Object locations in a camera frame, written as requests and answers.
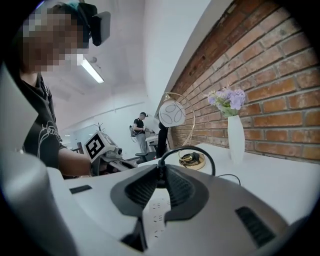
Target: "black sticker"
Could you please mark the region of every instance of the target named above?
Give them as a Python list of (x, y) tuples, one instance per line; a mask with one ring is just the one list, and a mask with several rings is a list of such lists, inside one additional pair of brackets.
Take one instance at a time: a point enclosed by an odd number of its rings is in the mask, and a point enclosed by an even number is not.
[(85, 145), (85, 148), (91, 159), (94, 159), (99, 152), (105, 147), (98, 133), (94, 135)]

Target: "white vase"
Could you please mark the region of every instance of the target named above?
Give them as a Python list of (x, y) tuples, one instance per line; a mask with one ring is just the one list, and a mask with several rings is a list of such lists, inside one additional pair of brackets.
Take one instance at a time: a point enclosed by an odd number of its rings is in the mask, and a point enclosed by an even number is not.
[(231, 160), (240, 164), (245, 153), (245, 132), (238, 115), (228, 117), (228, 139)]

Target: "desk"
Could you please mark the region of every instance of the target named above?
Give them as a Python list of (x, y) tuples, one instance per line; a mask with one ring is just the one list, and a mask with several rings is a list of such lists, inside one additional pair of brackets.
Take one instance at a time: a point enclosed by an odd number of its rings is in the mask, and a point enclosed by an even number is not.
[[(320, 192), (320, 165), (318, 164), (245, 152), (243, 162), (234, 165), (228, 148), (205, 143), (198, 144), (197, 147), (212, 156), (216, 176), (223, 174), (238, 176), (244, 188), (274, 208), (288, 224), (308, 215), (318, 199)], [(206, 164), (199, 172), (210, 174), (210, 162), (207, 157), (205, 158)], [(156, 159), (138, 166), (157, 164), (158, 161)], [(168, 156), (165, 162), (179, 165), (178, 153)], [(224, 176), (223, 178), (237, 183), (235, 177)], [(167, 191), (156, 190), (151, 199), (168, 198)]]

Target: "fluorescent ceiling light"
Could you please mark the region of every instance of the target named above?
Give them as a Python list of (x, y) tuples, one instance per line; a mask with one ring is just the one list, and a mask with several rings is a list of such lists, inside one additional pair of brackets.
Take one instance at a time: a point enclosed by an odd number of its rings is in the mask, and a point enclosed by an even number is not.
[(102, 77), (97, 73), (97, 71), (95, 71), (95, 69), (90, 65), (87, 59), (83, 57), (82, 54), (77, 55), (77, 61), (99, 84), (104, 82)]

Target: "white wall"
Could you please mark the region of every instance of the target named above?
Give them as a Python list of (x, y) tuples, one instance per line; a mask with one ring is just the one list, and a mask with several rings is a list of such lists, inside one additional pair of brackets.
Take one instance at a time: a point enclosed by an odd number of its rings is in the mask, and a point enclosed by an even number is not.
[(94, 123), (94, 116), (137, 103), (148, 102), (143, 84), (118, 87), (101, 87), (94, 94), (73, 95), (69, 101), (55, 105), (56, 124), (59, 131), (75, 131)]
[(232, 0), (145, 0), (144, 81), (154, 115)]
[[(93, 118), (79, 122), (72, 127), (62, 130), (61, 134), (70, 135), (70, 137), (62, 136), (63, 142), (69, 142), (68, 146), (76, 149), (77, 143), (81, 142), (82, 147), (91, 137), (89, 134), (94, 134), (98, 127), (94, 124), (102, 124), (101, 129), (104, 128), (104, 133), (108, 134), (110, 138), (122, 148), (123, 159), (134, 158), (136, 153), (140, 152), (140, 148), (135, 139), (130, 137), (129, 126), (133, 125), (134, 120), (139, 117), (141, 112), (148, 113), (147, 104), (145, 102), (133, 104), (123, 108), (110, 110), (106, 113), (96, 115)], [(158, 120), (149, 115), (144, 121), (145, 126), (158, 133)]]

